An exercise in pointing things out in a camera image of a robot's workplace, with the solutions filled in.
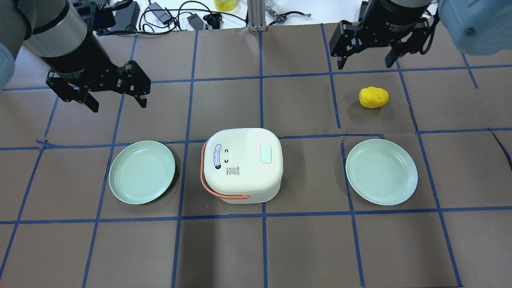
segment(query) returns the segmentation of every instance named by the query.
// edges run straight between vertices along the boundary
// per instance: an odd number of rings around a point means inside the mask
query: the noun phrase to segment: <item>green plate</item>
[[[165,145],[141,141],[117,155],[110,168],[109,186],[117,199],[144,204],[167,190],[175,170],[174,156]]]
[[[418,170],[399,145],[382,139],[357,144],[347,156],[347,178],[362,198],[379,205],[400,204],[416,190]]]

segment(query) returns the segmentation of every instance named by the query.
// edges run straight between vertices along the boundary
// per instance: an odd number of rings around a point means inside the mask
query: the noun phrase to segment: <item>rice cooker handle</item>
[[[201,183],[203,184],[203,187],[208,191],[210,194],[214,195],[215,197],[223,198],[223,199],[231,199],[231,200],[239,200],[239,199],[249,199],[249,195],[222,195],[219,194],[206,185],[206,180],[204,179],[204,151],[206,150],[206,144],[208,144],[208,140],[204,143],[203,149],[201,150]]]

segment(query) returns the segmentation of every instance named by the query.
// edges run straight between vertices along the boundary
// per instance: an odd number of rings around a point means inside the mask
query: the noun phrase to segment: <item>yellow cup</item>
[[[238,0],[214,0],[214,3],[218,11],[229,12],[237,6]]]

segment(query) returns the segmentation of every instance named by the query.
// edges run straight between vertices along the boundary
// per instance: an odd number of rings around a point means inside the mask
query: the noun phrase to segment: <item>blue tape grid line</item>
[[[2,274],[4,273],[5,264],[7,263],[7,258],[9,257],[9,252],[11,251],[12,242],[14,241],[14,236],[16,235],[16,231],[18,230],[19,222],[22,218],[23,214],[23,208],[25,207],[25,203],[27,202],[27,198],[29,196],[30,192],[30,186],[32,185],[32,181],[34,180],[35,172],[37,171],[37,167],[39,166],[39,162],[41,161],[42,153],[44,151],[44,147],[39,150],[39,156],[37,157],[37,160],[34,165],[34,169],[32,170],[32,174],[30,175],[29,183],[27,184],[27,189],[25,190],[25,195],[23,196],[22,205],[19,208],[18,211],[18,217],[16,219],[16,222],[14,223],[14,228],[11,233],[11,238],[9,239],[9,244],[7,245],[7,249],[4,254],[4,258],[2,260],[2,266],[0,266],[0,278],[2,277]]]
[[[437,211],[438,211],[438,215],[439,215],[439,220],[441,222],[441,226],[442,226],[443,234],[444,234],[444,239],[446,241],[446,247],[448,249],[448,253],[450,255],[450,260],[452,262],[452,267],[453,267],[453,271],[454,271],[454,274],[455,274],[455,279],[457,280],[457,285],[459,287],[462,287],[462,281],[460,279],[459,270],[457,268],[457,262],[455,261],[455,256],[453,254],[452,244],[450,242],[450,237],[448,235],[448,230],[446,228],[446,223],[444,222],[444,216],[443,216],[443,212],[441,210],[441,205],[439,203],[439,198],[437,197],[436,187],[434,185],[434,179],[432,177],[432,172],[430,170],[429,160],[428,160],[428,158],[426,156],[426,151],[425,151],[425,147],[423,145],[423,140],[421,139],[421,134],[418,132],[418,124],[416,122],[416,118],[414,117],[413,106],[412,106],[412,103],[411,103],[411,99],[409,98],[409,93],[407,91],[407,86],[406,86],[405,80],[403,79],[403,73],[402,73],[402,71],[400,69],[399,61],[396,62],[396,67],[398,68],[398,74],[400,76],[400,81],[402,82],[403,91],[404,91],[404,93],[406,95],[407,103],[409,104],[409,111],[411,113],[411,119],[413,121],[414,128],[415,128],[415,130],[417,132],[416,135],[418,136],[418,142],[419,142],[419,145],[420,145],[420,148],[421,148],[421,153],[423,155],[423,160],[425,162],[427,174],[429,176],[430,185],[431,185],[431,188],[432,188],[432,193],[434,194],[434,199],[436,201],[436,207],[437,207]]]
[[[345,154],[345,143],[341,143],[340,148],[342,150],[342,159],[343,159],[343,171],[345,174],[345,185],[347,187],[347,198],[349,201],[349,208],[350,208],[350,217],[352,218],[352,232],[354,234],[354,246],[355,246],[355,256],[357,259],[357,268],[359,270],[359,281],[361,283],[361,287],[365,287],[365,275],[362,270],[362,260],[361,260],[361,250],[359,248],[359,237],[357,235],[357,224],[355,221],[355,211],[354,211],[354,204],[352,202],[352,197],[350,196],[350,186],[349,181],[347,177],[347,156]]]
[[[325,55],[327,56],[327,65],[329,67],[329,79],[331,80],[331,93],[332,93],[332,101],[334,103],[334,114],[336,116],[336,125],[338,129],[341,129],[341,124],[339,123],[339,113],[338,113],[338,101],[336,101],[336,91],[334,89],[334,78],[332,77],[332,66],[331,66],[331,55],[329,54],[329,47],[327,45],[327,38],[325,37],[325,29],[324,24],[320,24],[320,28],[322,29],[322,38],[324,39],[325,46]]]
[[[260,128],[264,128],[264,93],[263,93],[263,35],[258,31],[260,52]],[[262,243],[263,243],[263,287],[268,288],[268,254],[267,254],[267,203],[261,205]]]
[[[465,66],[465,67],[436,67],[436,68],[409,68],[402,69],[402,72],[420,72],[420,71],[446,71],[446,70],[467,70],[467,69],[497,69],[497,68],[512,68],[512,65],[484,65],[484,66]],[[371,73],[390,73],[398,72],[398,69],[386,70],[362,70],[362,71],[333,71],[332,75],[343,74],[371,74]],[[255,76],[241,76],[241,77],[220,77],[220,78],[201,78],[194,79],[195,82],[202,81],[223,81],[223,80],[245,80],[245,79],[258,79],[258,78],[284,78],[284,77],[307,77],[307,76],[326,76],[330,75],[329,72],[323,73],[304,73],[304,74],[280,74],[280,75],[255,75]],[[174,79],[174,80],[160,80],[151,81],[151,84],[164,84],[164,83],[188,83],[190,79]],[[5,92],[14,91],[31,91],[31,90],[47,90],[49,87],[26,87],[26,88],[9,88],[4,89]]]
[[[323,38],[324,38],[324,44],[327,45],[326,37],[325,37],[325,31],[324,26],[321,25]],[[443,226],[443,232],[445,235],[446,243],[448,246],[448,250],[450,253],[450,258],[452,260],[452,264],[454,266],[454,272],[456,274],[457,282],[459,286],[462,286],[460,277],[458,275],[455,258],[453,255],[453,251],[450,245],[450,241],[448,238],[448,233],[446,230],[446,226],[444,224],[444,218],[442,216],[442,212],[462,212],[462,211],[495,211],[495,210],[512,210],[512,206],[502,206],[502,207],[469,207],[469,208],[441,208],[439,204],[439,200],[437,198],[437,193],[435,191],[434,181],[432,178],[432,174],[430,171],[430,166],[428,164],[428,159],[426,157],[426,153],[424,150],[424,146],[421,139],[421,134],[436,134],[436,133],[466,133],[466,132],[488,132],[488,131],[512,131],[512,128],[493,128],[493,129],[464,129],[464,130],[438,130],[438,131],[418,131],[416,120],[414,118],[414,113],[412,110],[412,104],[409,99],[409,95],[407,93],[407,88],[405,85],[405,82],[403,80],[402,72],[414,72],[414,71],[442,71],[442,70],[464,70],[468,69],[470,76],[473,80],[473,83],[475,85],[475,88],[478,88],[478,85],[476,83],[476,80],[471,72],[471,69],[492,69],[492,68],[511,68],[512,65],[490,65],[490,66],[470,66],[465,58],[465,56],[462,54],[462,57],[464,58],[464,62],[466,64],[465,67],[446,67],[446,68],[419,68],[419,69],[400,69],[399,63],[397,62],[397,68],[398,69],[389,69],[389,70],[368,70],[368,71],[337,71],[332,72],[332,67],[330,64],[328,49],[326,46],[326,56],[328,59],[328,65],[329,65],[329,73],[306,73],[306,74],[284,74],[284,75],[263,75],[263,55],[262,55],[262,38],[261,38],[261,32],[260,32],[260,74],[259,76],[245,76],[245,77],[225,77],[225,78],[204,78],[204,79],[194,79],[194,70],[195,70],[195,62],[196,62],[196,53],[197,53],[197,39],[198,39],[198,33],[196,32],[196,39],[195,39],[195,46],[194,46],[194,58],[193,58],[193,71],[191,79],[183,79],[183,80],[168,80],[168,81],[153,81],[153,84],[160,84],[160,83],[188,83],[190,82],[190,99],[189,99],[189,112],[188,112],[188,121],[187,121],[187,136],[185,141],[171,141],[171,142],[162,142],[163,144],[185,144],[185,152],[184,152],[184,163],[183,163],[183,177],[182,177],[182,185],[181,185],[181,192],[180,192],[180,204],[179,204],[179,216],[171,216],[171,217],[141,217],[141,218],[106,218],[101,219],[99,218],[100,212],[101,212],[101,206],[102,206],[102,200],[104,197],[104,191],[106,187],[106,181],[108,178],[108,171],[110,169],[110,164],[112,161],[113,156],[113,149],[114,147],[120,147],[120,146],[128,146],[132,143],[115,143],[115,138],[117,134],[117,129],[119,125],[122,105],[124,101],[124,95],[121,97],[121,102],[119,106],[118,111],[118,117],[116,120],[116,127],[113,135],[113,141],[112,144],[105,144],[105,145],[90,145],[90,146],[60,146],[60,145],[54,145],[47,143],[46,141],[38,141],[37,143],[41,145],[41,147],[7,147],[7,148],[0,148],[0,151],[19,151],[19,150],[39,150],[39,156],[36,161],[36,164],[34,166],[31,178],[29,180],[29,183],[27,185],[27,189],[24,195],[24,199],[22,202],[22,206],[20,207],[20,211],[18,213],[18,219],[15,221],[0,221],[0,224],[13,224],[13,232],[11,234],[11,238],[8,244],[8,247],[6,249],[6,253],[4,255],[2,266],[0,267],[0,278],[2,276],[2,273],[4,271],[8,255],[10,252],[10,249],[12,247],[12,242],[17,230],[17,227],[19,224],[47,224],[47,223],[94,223],[95,227],[93,230],[93,236],[91,239],[91,245],[90,245],[90,252],[88,256],[88,261],[86,264],[86,271],[84,272],[84,278],[82,286],[85,286],[86,280],[87,280],[87,274],[88,269],[90,265],[90,260],[92,257],[92,251],[94,247],[94,239],[97,232],[97,226],[100,222],[137,222],[137,221],[169,221],[169,220],[176,220],[179,224],[177,227],[177,234],[176,234],[176,245],[175,245],[175,255],[174,255],[174,265],[173,265],[173,287],[175,286],[176,281],[176,266],[177,266],[177,254],[178,254],[178,243],[179,243],[179,227],[181,224],[181,220],[201,220],[201,219],[232,219],[232,218],[256,218],[256,217],[262,217],[263,220],[263,249],[264,249],[264,282],[265,287],[268,287],[268,272],[267,272],[267,253],[266,253],[266,218],[267,217],[304,217],[304,216],[328,216],[328,215],[351,215],[352,217],[352,224],[353,224],[353,230],[354,230],[354,242],[356,245],[356,254],[358,258],[358,267],[359,267],[359,274],[360,274],[360,280],[361,280],[361,286],[364,287],[364,275],[362,272],[362,264],[360,259],[360,252],[359,252],[359,246],[358,246],[358,237],[357,237],[357,228],[355,223],[355,215],[370,215],[370,214],[394,214],[394,213],[438,213],[440,217],[441,224]],[[135,53],[135,47],[137,42],[137,36],[134,37],[134,44],[132,48],[132,54],[131,59],[133,59],[134,53]],[[420,142],[420,147],[423,153],[423,157],[425,160],[425,165],[427,167],[429,179],[431,182],[431,186],[433,189],[433,194],[436,200],[436,209],[411,209],[411,210],[375,210],[375,211],[354,211],[353,210],[353,204],[352,200],[350,198],[350,192],[348,190],[348,183],[347,184],[347,193],[349,197],[349,206],[350,211],[333,211],[333,212],[304,212],[304,213],[266,213],[266,205],[262,205],[262,213],[261,214],[228,214],[228,215],[203,215],[203,216],[181,216],[182,214],[182,206],[183,206],[183,193],[184,193],[184,180],[185,180],[185,171],[186,171],[186,159],[187,159],[187,151],[188,151],[188,144],[189,143],[202,143],[206,140],[189,140],[189,129],[190,129],[190,116],[191,116],[191,106],[192,106],[192,94],[193,94],[193,83],[195,81],[216,81],[216,80],[238,80],[238,79],[254,79],[259,78],[260,79],[260,106],[261,106],[261,127],[263,127],[263,79],[264,78],[280,78],[280,77],[305,77],[305,76],[324,76],[329,75],[331,79],[331,89],[333,92],[333,102],[334,105],[337,106],[336,102],[336,96],[335,91],[333,88],[333,77],[332,75],[342,75],[342,74],[366,74],[366,73],[388,73],[388,72],[398,72],[400,75],[400,79],[404,88],[404,91],[406,93],[406,98],[408,100],[409,106],[410,106],[410,112],[411,117],[413,119],[413,123],[415,125],[418,140]],[[46,90],[49,89],[48,87],[36,87],[36,88],[14,88],[14,89],[5,89],[4,91],[32,91],[32,90]],[[56,101],[54,103],[52,113],[50,115],[47,128],[45,130],[45,137],[48,135],[51,122],[53,120],[56,107],[58,104],[58,98],[56,98]],[[339,116],[336,111],[336,120],[339,125]],[[324,134],[324,135],[297,135],[297,136],[283,136],[280,137],[280,139],[298,139],[298,138],[326,138],[326,137],[341,137],[345,134]],[[382,134],[347,134],[348,136],[376,136],[383,138]],[[36,173],[37,167],[39,165],[40,159],[42,157],[42,153],[45,149],[85,149],[85,148],[111,148],[111,153],[108,160],[107,169],[105,172],[103,187],[100,195],[100,201],[98,204],[98,210],[97,215],[95,219],[58,219],[58,220],[21,220],[21,215],[23,213],[23,208],[25,206],[25,202],[27,200],[30,186],[32,184],[33,177]],[[344,165],[346,164],[346,158],[345,158],[345,150],[342,144],[342,154],[344,157]]]
[[[194,40],[194,54],[192,57],[192,73],[190,76],[190,95],[188,99],[188,119],[187,119],[187,132],[185,137],[185,151],[183,156],[183,168],[181,172],[181,188],[180,188],[180,203],[178,206],[178,219],[176,224],[176,239],[174,244],[174,258],[173,258],[173,272],[171,275],[171,287],[176,287],[176,273],[178,266],[178,252],[180,245],[180,232],[181,232],[181,220],[183,214],[183,197],[185,192],[185,178],[186,178],[186,169],[187,169],[187,159],[188,159],[188,141],[190,139],[190,121],[192,118],[192,103],[193,103],[193,94],[194,94],[194,76],[196,72],[196,57],[197,57],[197,42],[198,42],[199,32],[196,31],[196,37]]]
[[[55,97],[55,103],[53,104],[52,114],[50,114],[50,119],[48,120],[48,125],[46,125],[45,135],[46,138],[48,136],[48,132],[50,132],[50,126],[52,125],[53,116],[55,115],[55,110],[57,110],[57,104],[59,103],[59,97]]]
[[[460,52],[460,55],[462,55],[462,59],[464,60],[464,63],[466,64],[467,71],[470,73],[471,81],[473,81],[473,85],[476,89],[478,89],[478,84],[475,79],[475,76],[473,75],[473,72],[471,71],[470,64],[467,62],[466,55],[464,53]]]
[[[130,60],[133,60],[133,57],[134,57],[134,54],[135,54],[135,47],[136,46],[137,46],[137,35],[135,35],[135,37],[133,39],[132,53],[130,55]],[[121,101],[119,102],[119,110],[117,112],[116,125],[114,126],[114,133],[112,135],[112,143],[111,143],[111,147],[110,147],[109,159],[108,159],[108,161],[106,163],[105,176],[103,178],[103,185],[101,187],[101,193],[100,193],[100,197],[99,197],[99,201],[98,201],[98,209],[97,209],[96,218],[95,218],[95,221],[94,221],[93,235],[91,236],[91,244],[89,245],[89,253],[87,255],[86,268],[85,268],[84,273],[83,273],[82,288],[85,288],[86,283],[87,283],[87,277],[89,275],[89,267],[91,265],[91,258],[92,258],[92,255],[93,255],[94,243],[96,241],[96,233],[98,231],[98,224],[99,224],[99,218],[100,218],[100,215],[101,215],[101,207],[103,205],[103,197],[105,196],[106,183],[107,183],[108,178],[109,178],[110,166],[112,165],[112,157],[114,155],[114,144],[116,142],[117,131],[118,131],[118,128],[119,128],[119,122],[121,120],[121,113],[122,113],[122,110],[123,110],[123,104],[124,104],[124,94],[121,95]]]
[[[442,212],[475,212],[475,211],[506,211],[512,210],[512,206],[492,207],[454,207],[441,208]],[[398,210],[360,210],[360,211],[321,211],[321,212],[275,212],[265,213],[265,217],[315,217],[315,216],[347,216],[347,215],[382,215],[382,214],[415,214],[415,213],[438,213],[437,208],[425,209],[398,209]],[[210,220],[210,219],[240,219],[240,218],[262,218],[263,213],[252,214],[224,214],[224,215],[198,215],[182,216],[182,221]],[[113,223],[113,222],[149,222],[149,221],[175,221],[178,216],[164,217],[132,217],[132,218],[100,218],[91,219],[44,219],[44,220],[20,220],[19,224],[51,224],[51,223]],[[0,225],[12,225],[18,221],[0,221]]]
[[[261,31],[258,31],[258,39],[259,39],[259,51],[260,51],[260,128],[263,128],[264,125],[264,117],[265,113],[264,109],[264,99],[263,99],[263,36]]]

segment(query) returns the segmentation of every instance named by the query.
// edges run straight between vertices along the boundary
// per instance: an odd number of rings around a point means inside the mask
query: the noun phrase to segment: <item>qr code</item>
[[[237,175],[237,167],[226,168],[226,175]]]

